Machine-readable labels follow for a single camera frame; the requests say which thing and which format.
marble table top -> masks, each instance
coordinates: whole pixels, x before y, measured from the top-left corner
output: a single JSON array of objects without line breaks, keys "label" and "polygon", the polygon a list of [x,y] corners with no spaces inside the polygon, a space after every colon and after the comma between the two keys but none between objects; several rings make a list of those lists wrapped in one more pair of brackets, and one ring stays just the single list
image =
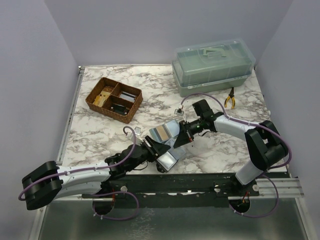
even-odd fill
[{"label": "marble table top", "polygon": [[[63,158],[63,166],[80,166],[103,161],[106,157],[121,153],[132,142],[123,134],[127,124],[104,116],[89,109],[86,97],[101,77],[142,90],[143,102],[128,124],[133,129],[140,127],[142,136],[149,135],[149,129],[169,120],[182,118],[174,115],[182,97],[178,94],[170,65],[123,65],[123,66],[89,66],[85,68],[79,96],[76,102],[70,134]],[[224,102],[230,89],[212,92]],[[236,106],[227,113],[235,118],[262,122],[270,115],[266,108],[255,73],[245,83],[234,89]],[[192,108],[203,96],[192,96],[184,102],[187,120],[196,119]],[[212,99],[205,98],[213,112],[221,112],[219,105]],[[250,159],[244,141],[224,133],[207,133],[195,136],[194,142],[184,146],[186,159],[179,161],[170,174],[190,173],[234,173]],[[285,172],[286,168],[273,169]],[[130,174],[159,174],[156,163],[149,163],[142,171],[131,171]]]}]

screw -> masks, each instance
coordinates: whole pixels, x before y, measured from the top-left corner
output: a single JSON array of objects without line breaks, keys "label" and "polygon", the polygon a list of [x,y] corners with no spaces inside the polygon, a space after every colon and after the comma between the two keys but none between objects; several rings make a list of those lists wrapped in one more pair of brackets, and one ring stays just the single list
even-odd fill
[{"label": "screw", "polygon": [[128,191],[128,188],[127,188],[126,186],[122,186],[122,187],[120,188],[120,191],[121,191],[121,192],[126,192],[126,191]]},{"label": "screw", "polygon": [[252,186],[253,191],[258,192],[259,191],[259,186],[257,184],[254,184]]}]

gray wall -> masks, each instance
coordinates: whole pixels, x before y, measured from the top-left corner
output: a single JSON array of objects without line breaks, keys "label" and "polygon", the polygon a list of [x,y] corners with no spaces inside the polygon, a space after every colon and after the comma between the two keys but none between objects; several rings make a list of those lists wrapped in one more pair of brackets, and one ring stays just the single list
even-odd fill
[{"label": "gray wall", "polygon": [[293,150],[320,239],[320,2],[295,0],[257,66],[271,118]]},{"label": "gray wall", "polygon": [[259,59],[292,0],[45,0],[79,65],[169,64],[174,49],[242,37]]},{"label": "gray wall", "polygon": [[42,0],[0,4],[0,238],[26,240],[21,179],[55,160],[79,69]]}]

dark gray floor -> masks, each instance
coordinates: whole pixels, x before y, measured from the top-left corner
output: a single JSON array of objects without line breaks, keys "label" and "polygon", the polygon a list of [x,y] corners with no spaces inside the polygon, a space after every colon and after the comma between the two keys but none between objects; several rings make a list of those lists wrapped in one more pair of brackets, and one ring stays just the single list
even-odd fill
[{"label": "dark gray floor", "polygon": [[[251,214],[269,211],[274,199],[252,200]],[[229,208],[144,208],[128,221],[93,217],[90,201],[55,201],[45,213],[40,240],[306,240],[294,199],[259,219]],[[131,209],[114,210],[124,216]]]}]

brown wicker basket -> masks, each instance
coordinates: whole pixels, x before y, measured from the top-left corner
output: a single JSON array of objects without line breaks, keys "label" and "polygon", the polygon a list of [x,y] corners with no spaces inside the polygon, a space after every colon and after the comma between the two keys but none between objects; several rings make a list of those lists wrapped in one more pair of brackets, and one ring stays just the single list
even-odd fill
[{"label": "brown wicker basket", "polygon": [[[98,96],[102,90],[111,94],[105,101],[103,106],[99,107],[97,105],[94,105],[93,103],[96,99],[96,96]],[[122,92],[134,95],[134,102],[119,97]],[[128,124],[134,117],[142,100],[142,91],[140,89],[125,85],[118,81],[111,80],[107,77],[102,77],[94,86],[90,94],[86,97],[85,102],[88,104],[91,110]],[[126,115],[121,115],[114,112],[112,107],[113,104],[124,106],[128,110],[128,113]]]}]

